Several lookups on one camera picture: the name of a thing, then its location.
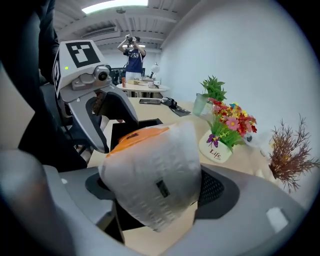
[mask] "red can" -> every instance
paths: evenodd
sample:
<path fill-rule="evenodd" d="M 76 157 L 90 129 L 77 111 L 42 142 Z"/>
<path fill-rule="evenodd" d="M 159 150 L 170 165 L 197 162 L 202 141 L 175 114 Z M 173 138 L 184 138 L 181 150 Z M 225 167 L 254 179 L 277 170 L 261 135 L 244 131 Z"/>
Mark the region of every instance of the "red can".
<path fill-rule="evenodd" d="M 122 77 L 122 87 L 126 87 L 126 78 Z"/>

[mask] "white flower pot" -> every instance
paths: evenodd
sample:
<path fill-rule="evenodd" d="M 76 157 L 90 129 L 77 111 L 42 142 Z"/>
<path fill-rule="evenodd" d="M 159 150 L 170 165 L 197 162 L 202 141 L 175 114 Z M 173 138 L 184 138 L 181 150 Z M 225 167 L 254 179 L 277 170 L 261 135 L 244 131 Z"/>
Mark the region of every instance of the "white flower pot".
<path fill-rule="evenodd" d="M 211 134 L 211 130 L 208 130 L 200 139 L 200 152 L 211 161 L 222 164 L 229 159 L 229 157 L 232 155 L 232 152 L 225 144 L 220 141 L 218 141 L 217 147 L 211 142 L 208 143 L 207 141 Z"/>

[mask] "ceiling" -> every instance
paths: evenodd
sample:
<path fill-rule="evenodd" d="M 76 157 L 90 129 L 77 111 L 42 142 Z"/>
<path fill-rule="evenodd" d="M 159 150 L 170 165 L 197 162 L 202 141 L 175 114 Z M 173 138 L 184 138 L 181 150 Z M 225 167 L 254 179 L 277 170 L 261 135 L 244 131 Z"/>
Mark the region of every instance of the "ceiling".
<path fill-rule="evenodd" d="M 131 34 L 149 49 L 159 49 L 170 31 L 200 0 L 149 0 L 148 7 L 123 7 L 124 14 L 110 8 L 85 14 L 83 8 L 106 0 L 55 0 L 53 24 L 60 41 L 81 40 L 84 35 L 101 50 L 115 49 Z M 101 33 L 106 28 L 114 32 Z"/>

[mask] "white wall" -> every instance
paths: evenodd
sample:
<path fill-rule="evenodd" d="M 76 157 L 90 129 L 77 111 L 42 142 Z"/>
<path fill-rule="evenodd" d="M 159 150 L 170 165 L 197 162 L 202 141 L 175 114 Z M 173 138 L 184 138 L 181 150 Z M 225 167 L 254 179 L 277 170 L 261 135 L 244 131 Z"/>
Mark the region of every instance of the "white wall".
<path fill-rule="evenodd" d="M 319 63 L 300 29 L 275 2 L 202 1 L 163 44 L 161 83 L 176 100 L 194 101 L 208 75 L 225 82 L 227 103 L 237 102 L 257 119 L 258 132 L 283 120 L 294 128 L 299 113 L 320 156 Z M 291 193 L 308 207 L 319 188 L 319 170 L 301 177 Z"/>
<path fill-rule="evenodd" d="M 146 56 L 143 60 L 143 67 L 145 68 L 145 74 L 151 74 L 151 67 L 156 63 L 156 55 L 158 53 L 146 52 Z M 105 61 L 111 68 L 122 68 L 127 63 L 127 56 L 124 56 L 122 52 L 116 50 L 111 53 L 103 54 Z"/>

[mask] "potted plant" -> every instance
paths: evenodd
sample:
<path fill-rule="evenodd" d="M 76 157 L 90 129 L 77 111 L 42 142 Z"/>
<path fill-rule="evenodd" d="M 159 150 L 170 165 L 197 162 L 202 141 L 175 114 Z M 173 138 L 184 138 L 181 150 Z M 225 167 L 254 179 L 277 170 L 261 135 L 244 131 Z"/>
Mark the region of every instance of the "potted plant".
<path fill-rule="evenodd" d="M 235 103 L 227 106 L 215 99 L 212 102 L 214 120 L 208 122 L 210 130 L 200 139 L 199 149 L 210 160 L 224 163 L 235 145 L 244 144 L 243 137 L 247 132 L 257 132 L 257 121 Z"/>
<path fill-rule="evenodd" d="M 319 159 L 308 159 L 310 156 L 309 132 L 305 130 L 305 118 L 300 116 L 300 124 L 295 132 L 289 126 L 285 126 L 283 120 L 280 128 L 272 130 L 271 147 L 269 154 L 269 168 L 273 177 L 279 179 L 284 187 L 288 187 L 289 193 L 292 188 L 299 188 L 297 181 L 300 174 L 311 171 L 314 167 L 320 167 Z"/>
<path fill-rule="evenodd" d="M 197 93 L 196 95 L 192 111 L 196 116 L 201 114 L 209 98 L 222 102 L 226 99 L 225 94 L 227 93 L 224 89 L 221 89 L 221 86 L 225 83 L 218 81 L 214 76 L 209 76 L 207 80 L 204 80 L 200 84 L 204 88 L 204 93 Z"/>

